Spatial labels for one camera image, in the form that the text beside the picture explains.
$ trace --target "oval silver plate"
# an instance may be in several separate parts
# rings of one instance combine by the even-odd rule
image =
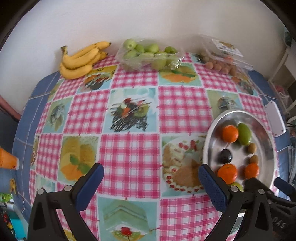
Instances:
[[[237,126],[239,123],[246,124],[252,133],[252,142],[256,144],[256,155],[259,157],[258,166],[260,173],[257,179],[271,188],[274,182],[274,173],[276,170],[275,151],[270,134],[266,131],[261,122],[252,114],[244,110],[231,109],[219,115],[207,133],[203,152],[203,164],[216,172],[223,163],[218,161],[219,153],[227,148],[232,153],[231,164],[235,165],[238,170],[236,182],[243,185],[244,168],[249,164],[249,158],[253,154],[247,152],[245,146],[241,146],[238,141],[226,143],[222,140],[222,129],[227,125]]]

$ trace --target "silver screw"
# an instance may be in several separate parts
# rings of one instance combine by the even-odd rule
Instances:
[[[41,194],[44,193],[44,190],[43,190],[43,189],[39,189],[37,193],[38,193],[39,195],[41,195]]]
[[[71,185],[67,185],[67,186],[64,187],[64,190],[66,192],[71,191],[72,190],[72,186]]]
[[[233,191],[233,192],[237,192],[238,191],[238,188],[236,186],[231,186],[230,187],[230,190]]]
[[[258,192],[259,192],[260,194],[262,194],[262,195],[265,193],[265,191],[264,191],[262,188],[259,188],[259,189],[258,189]]]

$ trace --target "green oval fruit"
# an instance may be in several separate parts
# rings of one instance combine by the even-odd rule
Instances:
[[[240,191],[244,191],[244,188],[243,188],[243,186],[242,185],[240,185],[239,183],[237,183],[237,182],[233,182],[233,183],[231,183],[231,184],[229,184],[229,186],[231,187],[231,186],[236,186]]]
[[[238,140],[242,146],[247,146],[251,143],[252,134],[248,126],[244,123],[239,123],[237,126],[239,130]]]

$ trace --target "banana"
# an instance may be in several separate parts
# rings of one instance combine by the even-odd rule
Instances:
[[[82,67],[77,68],[77,69],[67,69],[63,65],[63,63],[61,63],[59,65],[59,72],[61,73],[61,75],[64,78],[66,78],[68,80],[77,79],[77,78],[79,78],[81,76],[84,76],[84,75],[88,74],[91,70],[92,70],[92,65],[91,64],[82,66]]]
[[[110,42],[107,41],[101,41],[101,42],[97,42],[95,44],[91,44],[81,50],[79,50],[77,53],[75,53],[74,55],[72,55],[72,58],[79,58],[82,55],[85,55],[86,53],[88,53],[89,51],[91,51],[94,48],[99,48],[99,49],[105,49],[107,47],[109,47],[111,45]]]
[[[96,57],[87,64],[91,64],[91,65],[95,64],[96,62],[98,62],[100,60],[100,57],[101,57],[101,52],[98,52]]]
[[[63,46],[63,47],[61,47],[61,49],[63,52],[62,63],[64,64],[64,66],[67,69],[76,69],[76,68],[86,65],[88,62],[90,62],[92,59],[94,59],[99,52],[99,50],[97,48],[94,48],[79,58],[72,58],[68,55],[67,46]]]
[[[104,51],[100,51],[100,53],[101,53],[101,57],[100,57],[99,60],[103,60],[103,59],[106,58],[107,55],[108,55],[108,53],[106,53],[106,52],[104,52]]]

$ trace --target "orange cup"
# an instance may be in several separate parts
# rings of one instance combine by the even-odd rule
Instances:
[[[6,150],[0,148],[0,168],[18,170],[19,167],[20,160],[8,153]]]

